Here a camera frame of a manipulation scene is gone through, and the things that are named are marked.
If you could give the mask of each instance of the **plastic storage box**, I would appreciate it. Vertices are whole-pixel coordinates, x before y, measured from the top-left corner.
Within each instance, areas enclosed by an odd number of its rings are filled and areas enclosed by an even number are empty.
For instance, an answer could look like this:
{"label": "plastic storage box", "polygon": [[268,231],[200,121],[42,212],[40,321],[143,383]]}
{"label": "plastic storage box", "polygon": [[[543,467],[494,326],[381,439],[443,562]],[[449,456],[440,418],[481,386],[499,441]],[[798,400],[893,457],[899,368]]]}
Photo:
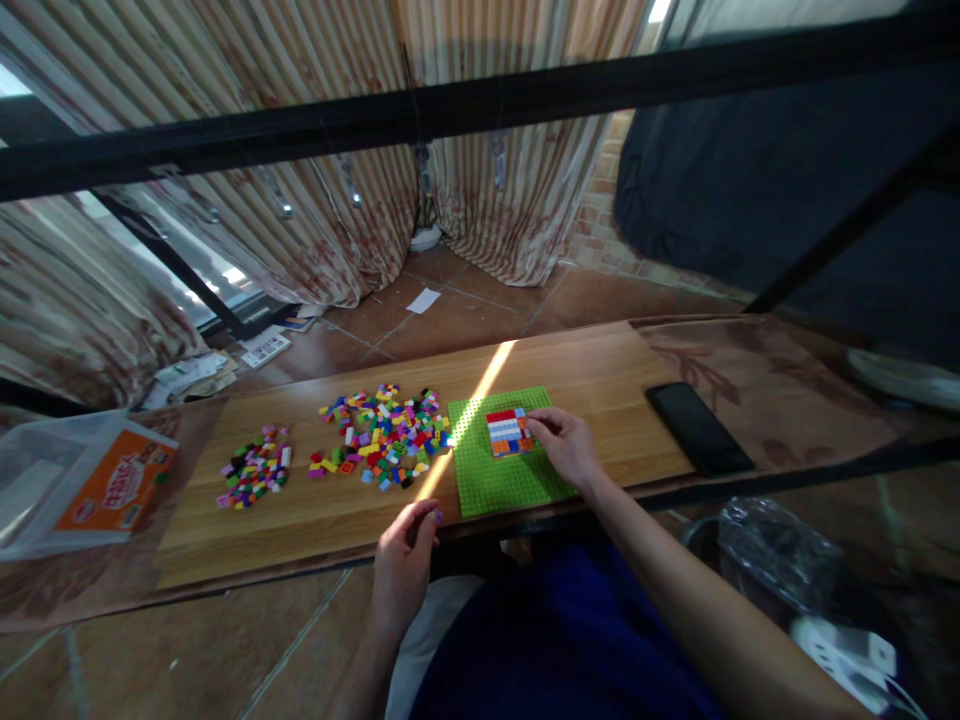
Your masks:
{"label": "plastic storage box", "polygon": [[0,562],[127,540],[177,447],[119,410],[13,428],[0,439]]}

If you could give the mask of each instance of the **white cloth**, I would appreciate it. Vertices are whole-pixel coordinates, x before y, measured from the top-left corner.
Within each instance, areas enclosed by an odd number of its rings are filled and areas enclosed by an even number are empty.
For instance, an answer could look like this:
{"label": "white cloth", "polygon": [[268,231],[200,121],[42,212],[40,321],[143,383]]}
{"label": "white cloth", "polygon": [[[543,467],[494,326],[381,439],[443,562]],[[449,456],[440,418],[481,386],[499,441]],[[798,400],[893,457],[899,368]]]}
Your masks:
{"label": "white cloth", "polygon": [[440,641],[460,610],[486,582],[477,575],[453,575],[430,583],[423,607],[400,643],[390,679],[385,720],[407,720],[420,683],[440,647]]}

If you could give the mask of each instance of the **wooden board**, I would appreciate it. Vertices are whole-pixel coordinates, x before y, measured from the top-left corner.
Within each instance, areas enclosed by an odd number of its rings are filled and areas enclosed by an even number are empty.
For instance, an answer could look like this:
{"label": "wooden board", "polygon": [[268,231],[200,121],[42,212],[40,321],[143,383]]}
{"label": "wooden board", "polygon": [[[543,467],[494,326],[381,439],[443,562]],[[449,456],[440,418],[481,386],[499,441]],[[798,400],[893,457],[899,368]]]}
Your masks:
{"label": "wooden board", "polygon": [[[495,359],[503,360],[496,373]],[[626,322],[241,393],[224,408],[163,538],[160,587],[376,542],[430,478],[421,476],[407,491],[388,492],[364,485],[359,473],[307,479],[310,454],[327,454],[340,440],[335,424],[321,422],[318,408],[339,395],[373,392],[390,382],[400,385],[403,399],[424,387],[437,391],[446,415],[447,402],[473,397],[485,373],[489,394],[545,385],[555,405],[585,417],[607,471],[620,485],[693,471],[644,396],[646,388],[677,378]],[[218,508],[216,497],[225,488],[220,468],[270,423],[291,428],[294,459],[283,492],[242,511]],[[437,474],[430,495],[440,500],[445,526],[461,522],[454,465],[446,463]],[[436,459],[434,467],[439,469]]]}

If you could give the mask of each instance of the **green lego brick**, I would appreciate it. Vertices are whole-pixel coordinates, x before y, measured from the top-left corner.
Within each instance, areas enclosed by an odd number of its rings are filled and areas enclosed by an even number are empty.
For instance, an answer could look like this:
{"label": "green lego brick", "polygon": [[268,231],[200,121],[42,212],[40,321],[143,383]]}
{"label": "green lego brick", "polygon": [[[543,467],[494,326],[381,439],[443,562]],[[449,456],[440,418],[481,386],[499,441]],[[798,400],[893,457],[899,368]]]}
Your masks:
{"label": "green lego brick", "polygon": [[577,491],[561,478],[539,443],[526,455],[493,457],[487,415],[514,408],[528,412],[550,407],[543,386],[448,404],[451,437],[456,442],[460,513],[476,517],[574,497]]}

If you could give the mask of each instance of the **hand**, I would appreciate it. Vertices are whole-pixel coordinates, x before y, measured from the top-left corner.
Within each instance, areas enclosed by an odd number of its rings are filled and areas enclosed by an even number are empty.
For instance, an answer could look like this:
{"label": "hand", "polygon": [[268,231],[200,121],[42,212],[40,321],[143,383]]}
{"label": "hand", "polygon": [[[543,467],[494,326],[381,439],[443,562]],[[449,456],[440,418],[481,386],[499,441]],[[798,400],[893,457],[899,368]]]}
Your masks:
{"label": "hand", "polygon": [[399,642],[423,605],[430,582],[430,551],[437,540],[437,501],[407,505],[377,544],[371,621]]}
{"label": "hand", "polygon": [[561,477],[582,495],[607,479],[597,457],[593,433],[583,418],[560,408],[543,408],[527,413],[527,427],[543,445]]}

